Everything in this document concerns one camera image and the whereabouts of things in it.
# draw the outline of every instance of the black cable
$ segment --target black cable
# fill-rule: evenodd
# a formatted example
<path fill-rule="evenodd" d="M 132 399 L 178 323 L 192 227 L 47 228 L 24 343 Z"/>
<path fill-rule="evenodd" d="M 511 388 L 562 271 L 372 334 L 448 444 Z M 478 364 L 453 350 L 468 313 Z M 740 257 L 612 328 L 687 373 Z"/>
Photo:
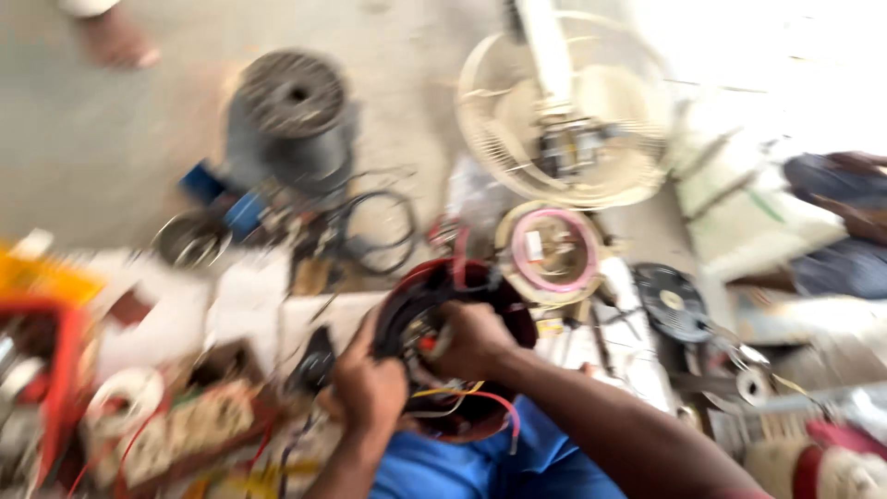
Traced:
<path fill-rule="evenodd" d="M 407 231 L 404 237 L 400 238 L 395 242 L 389 242 L 384 244 L 373 244 L 370 242 L 366 242 L 363 239 L 359 239 L 360 241 L 360 251 L 357 251 L 354 246 L 354 242 L 348 240 L 348 231 L 350 228 L 351 218 L 354 216 L 354 212 L 358 206 L 362 203 L 367 202 L 373 198 L 387 197 L 389 199 L 393 199 L 396 204 L 404 205 L 404 212 L 407 216 L 407 221 L 410 225 L 409 231 Z M 406 262 L 412 257 L 412 253 L 416 250 L 416 233 L 418 232 L 418 222 L 416 221 L 416 213 L 412 209 L 412 204 L 410 203 L 409 198 L 404 196 L 403 194 L 396 193 L 394 191 L 389 190 L 379 190 L 379 191 L 370 191 L 367 193 L 359 194 L 350 200 L 348 200 L 345 204 L 340 206 L 339 208 L 331 210 L 331 218 L 330 225 L 333 226 L 337 232 L 337 246 L 338 249 L 343 253 L 343 256 L 347 259 L 354 261 L 356 264 L 360 265 L 365 271 L 373 275 L 389 275 L 399 269 L 400 267 L 406 265 Z M 406 249 L 404 256 L 398 260 L 395 264 L 386 267 L 386 268 L 377 268 L 371 265 L 368 265 L 365 262 L 365 258 L 370 253 L 374 253 L 377 251 L 384 250 L 394 250 L 404 246 L 405 244 L 409 245 Z"/>

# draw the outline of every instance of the blue jeans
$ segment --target blue jeans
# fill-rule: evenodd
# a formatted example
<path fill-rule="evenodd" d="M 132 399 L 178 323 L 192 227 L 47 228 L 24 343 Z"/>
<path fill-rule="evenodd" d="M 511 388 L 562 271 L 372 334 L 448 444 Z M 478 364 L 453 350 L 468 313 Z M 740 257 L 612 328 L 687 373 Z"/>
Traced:
<path fill-rule="evenodd" d="M 453 445 L 398 433 L 376 473 L 372 499 L 624 499 L 622 491 L 532 402 L 521 397 L 517 453 L 510 427 Z"/>

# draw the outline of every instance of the black fan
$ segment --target black fan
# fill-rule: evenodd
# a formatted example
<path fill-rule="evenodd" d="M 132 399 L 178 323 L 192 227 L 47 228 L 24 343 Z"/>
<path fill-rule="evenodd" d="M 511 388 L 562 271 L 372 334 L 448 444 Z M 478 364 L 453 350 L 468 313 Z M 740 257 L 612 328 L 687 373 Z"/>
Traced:
<path fill-rule="evenodd" d="M 714 328 L 703 298 L 683 273 L 659 264 L 640 264 L 634 272 L 640 301 L 657 331 L 682 343 L 712 337 Z"/>

